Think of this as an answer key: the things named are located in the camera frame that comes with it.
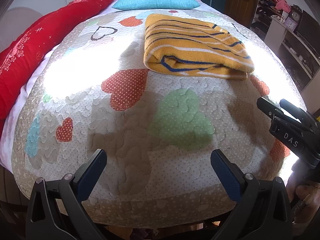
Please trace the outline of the right hand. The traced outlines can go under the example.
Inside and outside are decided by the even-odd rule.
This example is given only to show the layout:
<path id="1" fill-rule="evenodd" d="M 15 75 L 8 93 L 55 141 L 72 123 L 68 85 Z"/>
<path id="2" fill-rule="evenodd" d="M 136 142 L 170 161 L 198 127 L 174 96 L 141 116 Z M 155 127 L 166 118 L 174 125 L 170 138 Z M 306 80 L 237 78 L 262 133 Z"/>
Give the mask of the right hand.
<path id="1" fill-rule="evenodd" d="M 319 183 L 310 182 L 308 185 L 302 185 L 298 181 L 299 179 L 292 173 L 286 190 L 290 201 L 296 195 L 304 204 L 294 216 L 294 226 L 302 230 L 310 224 L 319 208 Z"/>

